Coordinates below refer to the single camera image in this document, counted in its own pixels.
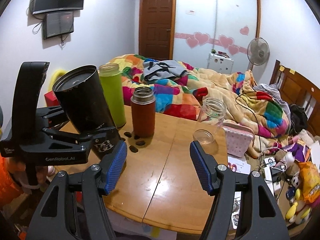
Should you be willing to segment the black thermos bottle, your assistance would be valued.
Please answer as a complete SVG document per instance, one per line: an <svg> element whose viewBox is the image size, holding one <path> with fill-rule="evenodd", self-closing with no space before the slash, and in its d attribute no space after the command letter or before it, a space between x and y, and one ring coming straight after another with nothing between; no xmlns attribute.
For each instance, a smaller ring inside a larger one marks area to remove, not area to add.
<svg viewBox="0 0 320 240"><path fill-rule="evenodd" d="M79 133L105 127L116 128L96 66L85 65L67 72L54 83L53 92ZM103 159L112 153L115 146L105 141L93 144L92 151L99 159Z"/></svg>

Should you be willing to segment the yellow foam tube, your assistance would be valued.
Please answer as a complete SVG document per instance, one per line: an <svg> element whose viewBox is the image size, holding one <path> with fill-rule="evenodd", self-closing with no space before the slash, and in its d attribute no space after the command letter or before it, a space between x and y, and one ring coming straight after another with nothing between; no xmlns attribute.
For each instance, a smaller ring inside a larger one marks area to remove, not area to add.
<svg viewBox="0 0 320 240"><path fill-rule="evenodd" d="M49 83L49 87L48 87L48 91L52 91L53 85L54 83L63 75L65 75L67 73L66 70L64 69L58 69L56 70L53 75L50 78L50 83Z"/></svg>

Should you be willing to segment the yellow plush toy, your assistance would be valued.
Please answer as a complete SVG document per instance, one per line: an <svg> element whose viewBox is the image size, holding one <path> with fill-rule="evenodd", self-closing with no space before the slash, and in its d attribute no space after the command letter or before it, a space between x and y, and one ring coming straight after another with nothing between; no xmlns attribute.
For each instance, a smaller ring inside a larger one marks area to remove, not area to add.
<svg viewBox="0 0 320 240"><path fill-rule="evenodd" d="M312 208L304 202L300 189L296 189L295 196L290 200L290 205L285 215L285 219L290 224L300 225L309 219Z"/></svg>

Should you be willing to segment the white power strip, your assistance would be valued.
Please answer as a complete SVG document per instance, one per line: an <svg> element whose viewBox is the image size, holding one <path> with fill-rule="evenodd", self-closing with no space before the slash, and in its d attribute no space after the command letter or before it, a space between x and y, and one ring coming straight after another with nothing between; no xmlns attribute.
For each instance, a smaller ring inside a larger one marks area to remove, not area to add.
<svg viewBox="0 0 320 240"><path fill-rule="evenodd" d="M277 194L281 189L281 180L284 178L286 166L283 162L276 162L274 157L267 157L263 161L263 174L271 193Z"/></svg>

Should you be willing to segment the orange snack bag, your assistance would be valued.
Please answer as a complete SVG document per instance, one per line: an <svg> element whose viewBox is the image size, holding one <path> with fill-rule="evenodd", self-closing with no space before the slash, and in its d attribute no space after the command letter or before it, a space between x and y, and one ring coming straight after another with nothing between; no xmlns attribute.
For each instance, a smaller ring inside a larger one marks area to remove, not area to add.
<svg viewBox="0 0 320 240"><path fill-rule="evenodd" d="M310 161L298 163L304 202L311 204L319 197L319 172Z"/></svg>

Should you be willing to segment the red thermos bottle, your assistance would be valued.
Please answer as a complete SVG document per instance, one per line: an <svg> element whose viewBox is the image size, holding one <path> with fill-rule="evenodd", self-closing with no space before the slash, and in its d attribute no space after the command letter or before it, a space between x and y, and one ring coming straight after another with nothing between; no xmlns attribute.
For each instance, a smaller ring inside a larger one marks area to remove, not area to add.
<svg viewBox="0 0 320 240"><path fill-rule="evenodd" d="M131 97L131 113L134 134L141 138L155 132L156 99L150 87L135 88Z"/></svg>

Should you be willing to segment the purple toy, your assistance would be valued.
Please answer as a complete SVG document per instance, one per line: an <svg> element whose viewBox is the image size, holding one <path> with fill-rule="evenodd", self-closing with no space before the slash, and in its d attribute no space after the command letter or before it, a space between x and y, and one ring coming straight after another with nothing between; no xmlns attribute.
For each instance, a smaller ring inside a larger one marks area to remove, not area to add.
<svg viewBox="0 0 320 240"><path fill-rule="evenodd" d="M306 145L301 145L298 142L295 142L289 151L292 153L294 159L298 162L306 162L307 152L309 148Z"/></svg>

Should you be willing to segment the pink dotted pouch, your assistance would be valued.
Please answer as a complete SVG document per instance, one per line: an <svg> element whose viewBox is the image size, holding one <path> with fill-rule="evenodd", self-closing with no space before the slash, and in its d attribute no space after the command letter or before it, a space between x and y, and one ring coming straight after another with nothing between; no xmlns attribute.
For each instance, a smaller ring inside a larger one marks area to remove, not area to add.
<svg viewBox="0 0 320 240"><path fill-rule="evenodd" d="M245 126L231 122L223 122L227 153L238 158L244 157L249 146L253 145L254 132Z"/></svg>

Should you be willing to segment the grey black garment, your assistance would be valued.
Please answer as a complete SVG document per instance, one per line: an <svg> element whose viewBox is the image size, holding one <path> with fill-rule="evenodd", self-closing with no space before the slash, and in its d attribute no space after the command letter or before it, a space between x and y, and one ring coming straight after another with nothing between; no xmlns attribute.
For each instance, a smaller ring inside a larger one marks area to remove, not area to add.
<svg viewBox="0 0 320 240"><path fill-rule="evenodd" d="M143 76L146 82L175 79L188 74L188 70L174 60L146 61L143 63Z"/></svg>

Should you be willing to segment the glass jar lid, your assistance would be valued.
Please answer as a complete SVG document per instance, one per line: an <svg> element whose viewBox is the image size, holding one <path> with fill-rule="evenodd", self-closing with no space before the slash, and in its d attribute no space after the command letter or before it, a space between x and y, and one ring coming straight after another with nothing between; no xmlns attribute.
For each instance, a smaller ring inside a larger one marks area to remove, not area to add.
<svg viewBox="0 0 320 240"><path fill-rule="evenodd" d="M193 133L193 140L198 141L201 145L210 145L214 142L214 137L210 131L198 129Z"/></svg>

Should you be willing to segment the black bag on bed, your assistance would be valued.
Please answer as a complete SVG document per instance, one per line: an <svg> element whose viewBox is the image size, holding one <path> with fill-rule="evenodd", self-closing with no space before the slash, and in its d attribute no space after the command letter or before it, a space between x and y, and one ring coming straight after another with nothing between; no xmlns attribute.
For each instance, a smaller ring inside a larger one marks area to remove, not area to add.
<svg viewBox="0 0 320 240"><path fill-rule="evenodd" d="M291 128L289 135L298 135L303 129L308 128L308 117L303 107L296 104L289 105Z"/></svg>

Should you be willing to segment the colourful patchwork quilt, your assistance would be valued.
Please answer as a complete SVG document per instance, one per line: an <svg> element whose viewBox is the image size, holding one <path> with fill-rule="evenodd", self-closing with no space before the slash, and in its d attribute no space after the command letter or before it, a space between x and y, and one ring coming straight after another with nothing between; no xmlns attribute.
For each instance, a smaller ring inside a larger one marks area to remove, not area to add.
<svg viewBox="0 0 320 240"><path fill-rule="evenodd" d="M150 59L125 54L110 60L119 65L122 74L123 97L130 105L137 87L150 87L156 97L156 112L179 118L197 120L206 98L223 101L227 110L225 120L250 128L255 142L248 150L253 158L260 152L271 152L271 147L288 145L291 126L289 114L269 92L254 87L253 73L220 74L213 70L195 68L180 61L189 72L187 76L146 82L143 63Z"/></svg>

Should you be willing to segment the clear glass jar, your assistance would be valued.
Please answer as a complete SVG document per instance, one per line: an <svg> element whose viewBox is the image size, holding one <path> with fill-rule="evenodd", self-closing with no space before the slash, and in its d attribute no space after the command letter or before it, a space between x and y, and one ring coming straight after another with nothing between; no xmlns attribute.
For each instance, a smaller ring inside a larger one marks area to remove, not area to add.
<svg viewBox="0 0 320 240"><path fill-rule="evenodd" d="M202 102L198 122L212 125L215 129L223 124L226 114L226 106L223 101L215 98L206 98Z"/></svg>

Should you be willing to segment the wooden bed headboard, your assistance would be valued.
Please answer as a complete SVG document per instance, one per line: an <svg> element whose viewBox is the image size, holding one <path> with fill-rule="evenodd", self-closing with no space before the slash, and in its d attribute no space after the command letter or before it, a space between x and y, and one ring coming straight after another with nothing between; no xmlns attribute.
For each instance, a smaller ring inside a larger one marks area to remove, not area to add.
<svg viewBox="0 0 320 240"><path fill-rule="evenodd" d="M288 104L304 108L308 117L308 131L319 135L319 88L297 71L276 60L270 84L275 84L281 98Z"/></svg>

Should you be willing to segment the brown wooden door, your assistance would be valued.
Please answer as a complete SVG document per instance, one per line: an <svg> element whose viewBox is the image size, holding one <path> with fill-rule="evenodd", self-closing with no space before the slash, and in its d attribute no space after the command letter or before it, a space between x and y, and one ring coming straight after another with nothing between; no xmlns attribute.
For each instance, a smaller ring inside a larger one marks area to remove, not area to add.
<svg viewBox="0 0 320 240"><path fill-rule="evenodd" d="M140 0L139 55L167 60L170 54L172 0Z"/></svg>

